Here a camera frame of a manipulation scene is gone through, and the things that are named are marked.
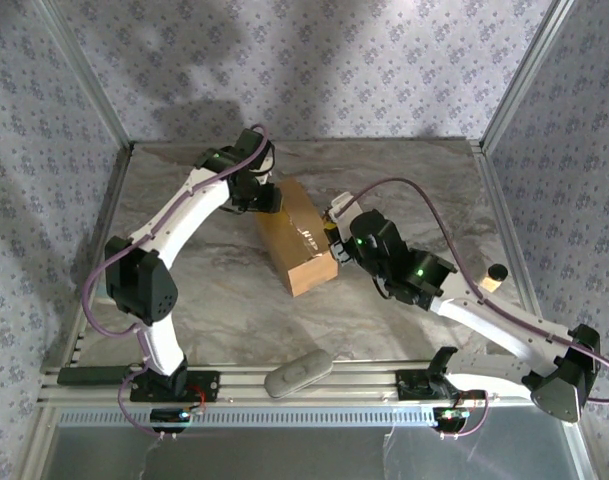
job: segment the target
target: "wire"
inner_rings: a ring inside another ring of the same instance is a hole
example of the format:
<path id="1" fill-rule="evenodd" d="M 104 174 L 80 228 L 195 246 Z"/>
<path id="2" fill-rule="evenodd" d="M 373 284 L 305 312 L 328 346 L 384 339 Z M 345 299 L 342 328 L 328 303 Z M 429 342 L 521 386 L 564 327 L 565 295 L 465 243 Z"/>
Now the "wire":
<path id="1" fill-rule="evenodd" d="M 107 330 L 103 326 L 101 326 L 99 324 L 99 322 L 97 321 L 97 319 L 95 318 L 95 315 L 93 315 L 93 312 L 91 311 L 91 305 L 90 305 L 91 292 L 93 291 L 93 288 L 95 287 L 95 282 L 97 281 L 99 276 L 102 274 L 102 272 L 104 270 L 106 270 L 108 267 L 110 267 L 111 265 L 113 265 L 118 260 L 124 258 L 126 255 L 131 253 L 136 248 L 139 248 L 147 241 L 155 238 L 155 235 L 157 234 L 157 232 L 159 232 L 164 227 L 164 225 L 166 224 L 168 219 L 171 218 L 171 216 L 177 211 L 177 209 L 188 198 L 195 195 L 195 193 L 198 190 L 205 188 L 205 187 L 217 182 L 218 180 L 221 180 L 221 179 L 237 172 L 238 170 L 241 170 L 242 168 L 244 168 L 247 165 L 249 165 L 250 163 L 252 163 L 259 155 L 261 155 L 261 153 L 266 148 L 266 144 L 268 143 L 268 131 L 267 131 L 266 127 L 264 127 L 264 125 L 261 125 L 261 124 L 253 125 L 251 127 L 251 130 L 255 130 L 257 128 L 262 130 L 262 141 L 260 142 L 259 147 L 257 147 L 257 150 L 255 150 L 248 158 L 241 161 L 237 165 L 227 168 L 226 170 L 223 170 L 220 173 L 194 185 L 190 190 L 184 191 L 184 193 L 182 193 L 173 202 L 171 207 L 164 213 L 164 215 L 162 215 L 162 217 L 155 224 L 155 226 L 153 228 L 151 228 L 151 232 L 149 234 L 144 235 L 142 238 L 133 242 L 131 245 L 126 247 L 124 250 L 116 253 L 115 255 L 113 255 L 110 258 L 107 258 L 104 262 L 100 263 L 95 269 L 93 269 L 91 271 L 88 278 L 84 282 L 84 286 L 82 287 L 82 310 L 84 310 L 84 315 L 86 316 L 88 323 L 90 323 L 91 326 L 97 332 L 101 333 L 102 335 L 104 335 L 106 337 L 121 338 L 121 337 L 126 337 L 126 336 L 130 335 L 131 333 L 137 331 L 139 328 L 138 322 L 135 322 L 130 327 L 128 327 L 126 330 L 124 330 L 123 332 L 112 332 L 110 330 Z"/>
<path id="2" fill-rule="evenodd" d="M 388 182 L 401 182 L 401 183 L 405 183 L 407 185 L 410 185 L 411 187 L 413 187 L 415 189 L 415 191 L 417 193 L 420 194 L 420 196 L 422 197 L 422 199 L 424 199 L 424 202 L 426 202 L 426 205 L 428 206 L 428 208 L 431 210 L 431 213 L 433 214 L 433 217 L 435 217 L 435 221 L 437 222 L 437 224 L 440 227 L 440 230 L 442 231 L 442 234 L 444 235 L 444 239 L 446 240 L 446 243 L 448 245 L 448 248 L 450 249 L 451 253 L 453 254 L 453 258 L 455 258 L 455 262 L 457 263 L 458 267 L 460 268 L 460 271 L 462 272 L 462 276 L 464 277 L 464 279 L 466 280 L 466 283 L 468 284 L 469 288 L 471 289 L 471 291 L 475 294 L 475 296 L 480 300 L 480 302 L 482 302 L 482 304 L 487 305 L 491 310 L 493 310 L 495 313 L 497 313 L 498 315 L 504 317 L 506 320 L 508 320 L 509 322 L 518 325 L 520 327 L 522 327 L 523 329 L 538 335 L 540 337 L 549 339 L 549 340 L 553 340 L 557 343 L 560 343 L 562 345 L 564 345 L 567 348 L 572 348 L 580 353 L 583 353 L 584 355 L 592 358 L 593 360 L 601 363 L 602 365 L 605 365 L 606 367 L 609 368 L 609 359 L 606 357 L 603 357 L 602 355 L 595 353 L 594 351 L 579 345 L 577 343 L 573 343 L 565 338 L 562 338 L 558 335 L 554 335 L 554 334 L 549 334 L 549 332 L 547 332 L 546 330 L 543 330 L 541 328 L 538 328 L 536 326 L 533 326 L 531 324 L 529 324 L 528 322 L 525 322 L 524 320 L 521 320 L 519 318 L 517 318 L 516 316 L 510 314 L 509 312 L 506 312 L 505 310 L 503 310 L 502 308 L 500 308 L 498 305 L 494 304 L 492 301 L 488 300 L 486 297 L 484 297 L 484 294 L 482 293 L 482 291 L 479 289 L 479 287 L 475 284 L 475 281 L 473 280 L 473 276 L 471 275 L 470 271 L 468 270 L 468 268 L 466 268 L 466 266 L 464 265 L 464 261 L 462 260 L 462 257 L 460 256 L 460 254 L 458 253 L 458 251 L 455 249 L 455 245 L 453 244 L 453 241 L 451 240 L 449 234 L 448 234 L 448 230 L 446 229 L 446 225 L 444 225 L 444 222 L 442 221 L 442 218 L 440 217 L 440 214 L 438 213 L 437 209 L 435 208 L 435 205 L 433 204 L 433 202 L 431 201 L 431 199 L 428 197 L 428 195 L 426 195 L 426 192 L 424 192 L 424 190 L 415 182 L 408 180 L 406 178 L 403 177 L 389 177 L 389 178 L 384 178 L 382 180 L 378 180 L 375 183 L 372 183 L 371 185 L 367 185 L 366 187 L 364 187 L 363 189 L 361 189 L 359 192 L 357 192 L 353 198 L 351 198 L 346 205 L 344 205 L 339 212 L 337 212 L 337 217 L 342 216 L 342 214 L 351 206 L 353 205 L 353 203 L 355 203 L 360 197 L 362 197 L 363 195 L 365 195 L 367 192 L 369 192 L 370 190 L 372 190 L 373 188 L 383 184 L 383 183 L 388 183 Z M 609 398 L 593 398 L 593 397 L 589 397 L 588 399 L 590 402 L 593 403 L 597 403 L 597 404 L 601 404 L 601 405 L 609 405 Z"/>
<path id="3" fill-rule="evenodd" d="M 204 413 L 206 411 L 206 394 L 198 385 L 189 385 L 187 388 L 197 392 L 200 395 L 200 404 L 197 406 L 192 406 L 189 408 L 189 410 L 192 412 L 193 410 L 199 409 L 202 411 L 202 413 Z"/>
<path id="4" fill-rule="evenodd" d="M 377 293 L 380 294 L 380 297 L 382 297 L 384 300 L 390 300 L 391 299 L 391 295 L 386 295 L 384 293 L 384 290 L 382 289 L 380 284 L 377 283 L 377 280 L 373 279 L 373 285 L 375 285 L 375 289 L 377 290 Z"/>
<path id="5" fill-rule="evenodd" d="M 124 367 L 124 374 L 122 375 L 122 380 L 124 380 L 128 374 L 133 372 L 133 367 L 144 368 L 144 364 L 137 362 L 129 363 L 126 367 Z"/>
<path id="6" fill-rule="evenodd" d="M 138 422 L 135 417 L 133 417 L 133 415 L 131 415 L 129 413 L 129 411 L 126 409 L 126 406 L 124 405 L 124 401 L 122 400 L 122 395 L 124 394 L 124 392 L 126 391 L 126 388 L 128 387 L 128 385 L 132 382 L 135 381 L 135 379 L 137 377 L 139 377 L 140 375 L 145 374 L 148 370 L 151 370 L 151 364 L 150 364 L 150 353 L 151 351 L 148 348 L 148 345 L 146 344 L 146 341 L 144 339 L 144 333 L 142 331 L 138 331 L 137 334 L 137 340 L 140 344 L 140 347 L 142 349 L 142 351 L 144 352 L 144 359 L 145 359 L 145 363 L 144 366 L 142 367 L 141 370 L 136 370 L 131 372 L 130 375 L 128 375 L 127 377 L 124 378 L 124 380 L 122 381 L 122 384 L 120 385 L 119 390 L 117 391 L 117 404 L 120 407 L 120 410 L 122 412 L 122 414 L 124 415 L 124 418 L 126 418 L 126 420 L 133 425 L 135 428 L 137 428 L 140 432 L 150 436 L 150 437 L 156 437 L 156 438 L 164 438 L 164 432 L 156 432 L 155 430 L 153 430 L 152 428 L 147 428 L 144 425 L 142 425 L 140 422 Z M 204 411 L 206 408 L 206 395 L 204 394 L 204 392 L 202 391 L 201 388 L 197 387 L 197 386 L 189 386 L 189 388 L 196 390 L 199 394 L 200 394 L 200 404 L 198 408 L 202 408 Z M 195 407 L 190 407 L 189 410 L 193 411 Z M 171 435 L 172 438 L 177 438 L 177 434 L 172 434 Z M 189 433 L 182 433 L 181 437 L 184 438 L 197 438 L 197 437 L 203 437 L 204 435 L 196 433 L 196 434 L 189 434 Z"/>
<path id="7" fill-rule="evenodd" d="M 484 392 L 484 411 L 482 412 L 482 418 L 480 418 L 480 421 L 477 422 L 477 425 L 475 425 L 473 428 L 471 428 L 470 430 L 467 430 L 465 432 L 458 432 L 458 433 L 440 432 L 440 435 L 444 435 L 445 437 L 454 437 L 454 438 L 467 437 L 469 435 L 473 435 L 480 428 L 482 428 L 482 425 L 484 425 L 484 423 L 486 422 L 486 419 L 488 418 L 489 410 L 490 410 L 490 402 L 488 400 L 488 392 Z"/>

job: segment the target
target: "red wire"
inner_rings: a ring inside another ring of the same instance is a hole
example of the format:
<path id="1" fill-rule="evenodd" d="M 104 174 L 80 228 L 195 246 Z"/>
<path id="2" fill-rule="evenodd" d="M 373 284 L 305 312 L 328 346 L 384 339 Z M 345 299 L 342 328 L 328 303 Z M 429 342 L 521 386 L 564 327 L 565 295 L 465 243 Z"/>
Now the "red wire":
<path id="1" fill-rule="evenodd" d="M 188 385 L 186 388 L 189 390 L 193 390 L 194 392 L 199 393 L 200 395 L 200 405 L 199 408 L 206 407 L 206 394 L 202 391 L 200 387 L 197 385 Z"/>
<path id="2" fill-rule="evenodd" d="M 444 432 L 440 432 L 440 435 L 444 435 L 445 437 L 466 437 L 468 435 L 472 435 L 475 432 L 477 432 L 480 428 L 482 428 L 482 425 L 484 425 L 484 422 L 486 422 L 486 418 L 488 417 L 488 412 L 490 410 L 490 402 L 488 399 L 488 392 L 484 392 L 484 412 L 482 412 L 482 418 L 480 419 L 480 421 L 477 423 L 477 425 L 475 425 L 473 428 L 471 428 L 470 430 L 466 430 L 464 432 L 459 431 L 458 433 L 444 433 Z"/>

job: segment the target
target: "metal extrusion bar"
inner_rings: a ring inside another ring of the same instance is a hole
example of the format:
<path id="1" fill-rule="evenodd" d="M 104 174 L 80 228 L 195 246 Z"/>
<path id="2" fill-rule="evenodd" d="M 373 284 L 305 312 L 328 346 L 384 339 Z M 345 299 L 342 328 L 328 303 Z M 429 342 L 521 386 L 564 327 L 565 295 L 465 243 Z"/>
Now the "metal extrusion bar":
<path id="1" fill-rule="evenodd" d="M 58 421 L 57 408 L 38 407 L 37 421 L 30 438 L 30 448 L 16 476 L 19 480 L 40 478 L 55 433 Z"/>
<path id="2" fill-rule="evenodd" d="M 474 149 L 474 157 L 480 170 L 482 182 L 488 193 L 488 199 L 495 215 L 495 222 L 506 252 L 509 270 L 515 279 L 515 286 L 520 296 L 520 302 L 527 312 L 542 316 L 542 311 L 535 296 L 533 282 L 528 274 L 524 254 L 519 247 L 517 234 L 513 228 L 511 215 L 504 200 L 495 168 L 488 161 L 487 157 L 481 153 L 479 145 L 476 148 L 474 142 L 471 142 L 471 144 Z"/>
<path id="3" fill-rule="evenodd" d="M 450 400 L 398 402 L 395 371 L 400 369 L 426 369 L 426 362 L 338 362 L 333 372 L 319 382 L 280 400 L 271 399 L 264 389 L 264 377 L 277 366 L 217 366 L 209 365 L 191 370 L 218 370 L 221 372 L 220 390 L 215 404 L 218 408 L 270 407 L 276 410 L 289 407 L 387 407 L 426 406 L 449 407 Z M 114 407 L 117 396 L 115 387 L 67 388 L 57 385 L 57 369 L 44 377 L 44 387 L 38 401 L 58 407 Z M 531 405 L 524 398 L 509 396 L 493 401 L 495 406 Z M 180 403 L 133 403 L 125 399 L 127 408 L 181 407 Z M 473 406 L 467 400 L 465 406 Z"/>
<path id="4" fill-rule="evenodd" d="M 495 149 L 500 137 L 515 115 L 574 3 L 575 0 L 557 0 L 551 4 L 546 12 L 531 41 L 531 45 L 513 76 L 513 80 L 495 111 L 495 115 L 493 115 L 482 136 L 481 145 L 486 155 Z"/>
<path id="5" fill-rule="evenodd" d="M 53 0 L 34 0 L 34 4 L 111 137 L 119 146 L 128 148 L 130 143 L 128 134 L 82 52 L 75 34 L 68 26 L 66 17 Z"/>
<path id="6" fill-rule="evenodd" d="M 595 465 L 591 463 L 591 455 L 586 444 L 585 435 L 582 434 L 582 428 L 579 424 L 563 423 L 562 431 L 568 442 L 568 448 L 571 451 L 571 458 L 575 464 L 575 470 L 580 480 L 593 480 L 594 478 L 603 478 L 598 475 Z"/>
<path id="7" fill-rule="evenodd" d="M 142 425 L 149 421 L 150 409 L 134 408 L 133 417 Z M 177 424 L 159 424 L 175 426 Z M 187 428 L 343 428 L 343 427 L 434 427 L 432 407 L 209 407 L 196 415 Z M 58 426 L 131 427 L 117 408 L 65 408 Z"/>

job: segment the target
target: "aluminum frame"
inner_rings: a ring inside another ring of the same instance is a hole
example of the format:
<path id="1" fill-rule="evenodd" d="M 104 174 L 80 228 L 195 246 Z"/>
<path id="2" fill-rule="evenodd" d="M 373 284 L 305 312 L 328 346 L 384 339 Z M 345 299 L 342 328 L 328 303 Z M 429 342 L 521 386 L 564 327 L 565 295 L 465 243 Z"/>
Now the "aluminum frame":
<path id="1" fill-rule="evenodd" d="M 128 133 L 82 52 L 75 34 L 68 26 L 66 16 L 53 0 L 34 0 L 33 3 L 44 20 L 47 30 L 70 64 L 80 86 L 104 121 L 111 137 L 120 147 L 128 148 L 130 144 Z"/>
<path id="2" fill-rule="evenodd" d="M 190 367 L 190 370 L 218 370 L 221 372 L 220 396 L 210 408 L 219 412 L 239 412 L 240 409 L 266 412 L 317 409 L 320 412 L 359 410 L 362 412 L 413 411 L 434 407 L 450 407 L 451 401 L 397 400 L 395 371 L 399 369 L 426 369 L 428 362 L 335 362 L 331 374 L 315 385 L 291 394 L 288 398 L 273 400 L 264 390 L 264 376 L 278 365 L 236 366 L 208 365 Z M 52 453 L 52 441 L 62 414 L 71 411 L 93 414 L 97 409 L 116 408 L 115 387 L 75 388 L 57 385 L 59 368 L 48 369 L 37 400 L 35 427 L 27 437 L 29 448 L 16 478 L 33 480 L 41 478 Z M 155 407 L 185 406 L 184 404 L 149 404 L 124 402 L 126 408 L 139 413 Z M 462 406 L 480 407 L 481 400 L 465 400 Z M 499 395 L 491 399 L 491 408 L 530 406 L 529 400 Z"/>
<path id="3" fill-rule="evenodd" d="M 103 245 L 106 243 L 108 233 L 111 228 L 111 223 L 113 221 L 113 216 L 115 215 L 115 211 L 117 209 L 117 205 L 119 204 L 120 198 L 122 198 L 122 187 L 124 185 L 124 180 L 126 179 L 126 173 L 128 172 L 130 160 L 131 150 L 121 150 L 118 154 L 118 158 L 116 161 L 117 172 L 115 175 L 114 185 L 111 185 L 111 187 L 113 187 L 114 193 L 111 197 L 110 203 L 106 211 L 106 222 L 104 222 L 102 231 L 99 232 L 97 247 L 95 252 L 93 252 L 93 266 L 99 265 L 102 260 L 102 255 L 104 253 Z M 93 302 L 94 297 L 95 290 L 91 292 L 91 302 Z M 70 365 L 75 365 L 77 363 L 81 351 L 81 344 L 85 336 L 85 330 L 86 317 L 84 317 L 84 310 L 82 309 L 82 303 L 80 302 L 75 311 L 75 316 L 73 318 L 73 326 L 71 327 L 71 333 L 69 334 L 68 341 L 66 342 L 66 346 L 64 347 L 64 351 L 62 353 L 60 366 L 67 367 Z"/>
<path id="4" fill-rule="evenodd" d="M 489 203 L 493 209 L 493 214 L 495 215 L 495 221 L 502 240 L 502 245 L 506 251 L 509 269 L 515 279 L 520 301 L 526 311 L 541 317 L 542 310 L 540 309 L 537 296 L 535 295 L 533 282 L 528 274 L 524 254 L 519 248 L 517 234 L 513 228 L 511 214 L 509 213 L 506 200 L 504 199 L 495 167 L 493 167 L 493 164 L 488 160 L 487 155 L 483 153 L 479 142 L 471 141 L 470 143 L 482 176 L 484 188 L 489 195 Z M 590 448 L 587 444 L 586 439 L 590 438 L 590 435 L 585 434 L 585 428 L 581 427 L 579 424 L 563 425 L 563 432 L 566 441 L 568 442 L 575 469 L 577 470 L 579 477 L 587 480 L 601 478 L 602 475 L 598 474 L 596 468 L 601 464 L 596 461 L 596 449 Z"/>
<path id="5" fill-rule="evenodd" d="M 551 50 L 559 30 L 564 24 L 575 0 L 555 0 L 547 10 L 531 45 L 513 75 L 495 114 L 480 140 L 484 154 L 489 155 L 497 146 L 502 134 L 511 122 L 517 108 L 524 99 L 537 72 Z"/>

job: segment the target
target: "small cylinder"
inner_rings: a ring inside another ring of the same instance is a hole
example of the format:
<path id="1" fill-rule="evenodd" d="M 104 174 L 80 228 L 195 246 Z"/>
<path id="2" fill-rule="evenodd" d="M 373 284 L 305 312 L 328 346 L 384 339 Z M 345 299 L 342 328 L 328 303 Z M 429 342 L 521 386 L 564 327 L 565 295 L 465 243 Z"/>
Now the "small cylinder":
<path id="1" fill-rule="evenodd" d="M 494 292 L 506 280 L 506 277 L 508 277 L 508 269 L 500 263 L 495 263 L 489 267 L 480 286 L 489 292 Z"/>

